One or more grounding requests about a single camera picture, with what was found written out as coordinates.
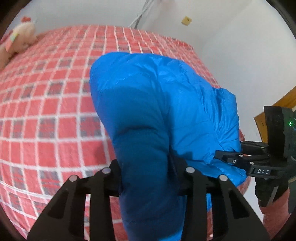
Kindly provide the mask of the pink sleeved right forearm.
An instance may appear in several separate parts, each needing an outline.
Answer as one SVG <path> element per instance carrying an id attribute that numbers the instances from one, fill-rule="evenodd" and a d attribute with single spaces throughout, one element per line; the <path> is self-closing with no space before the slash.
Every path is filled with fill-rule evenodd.
<path id="1" fill-rule="evenodd" d="M 288 188 L 287 191 L 270 206 L 260 206 L 260 210 L 264 215 L 263 225 L 271 239 L 275 237 L 290 217 L 290 213 L 288 212 L 289 196 L 290 189 Z"/>

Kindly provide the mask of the black gloved right hand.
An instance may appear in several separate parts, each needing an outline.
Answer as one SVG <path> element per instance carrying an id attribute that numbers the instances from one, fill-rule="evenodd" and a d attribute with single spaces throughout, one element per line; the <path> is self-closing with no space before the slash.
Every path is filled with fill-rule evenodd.
<path id="1" fill-rule="evenodd" d="M 255 178 L 255 195 L 259 206 L 267 207 L 278 200 L 288 190 L 288 178 Z"/>

